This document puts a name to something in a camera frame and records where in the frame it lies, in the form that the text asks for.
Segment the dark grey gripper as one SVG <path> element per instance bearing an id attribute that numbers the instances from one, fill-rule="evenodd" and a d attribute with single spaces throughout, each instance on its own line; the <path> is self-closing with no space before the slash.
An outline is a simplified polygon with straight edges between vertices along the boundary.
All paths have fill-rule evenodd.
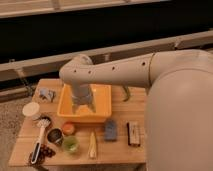
<path id="1" fill-rule="evenodd" d="M 75 104 L 72 105 L 73 114 L 76 114 L 79 105 L 87 105 L 93 112 L 96 112 L 95 103 L 93 103 L 93 93 L 89 84 L 73 84 L 71 86 L 72 100 Z"/>

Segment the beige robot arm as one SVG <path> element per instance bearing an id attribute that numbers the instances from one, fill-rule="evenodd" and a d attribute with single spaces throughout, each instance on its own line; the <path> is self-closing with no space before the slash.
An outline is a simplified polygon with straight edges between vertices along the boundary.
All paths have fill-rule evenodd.
<path id="1" fill-rule="evenodd" d="M 164 51 L 97 65 L 78 55 L 59 75 L 78 100 L 90 83 L 146 88 L 147 171 L 213 171 L 212 53 Z"/>

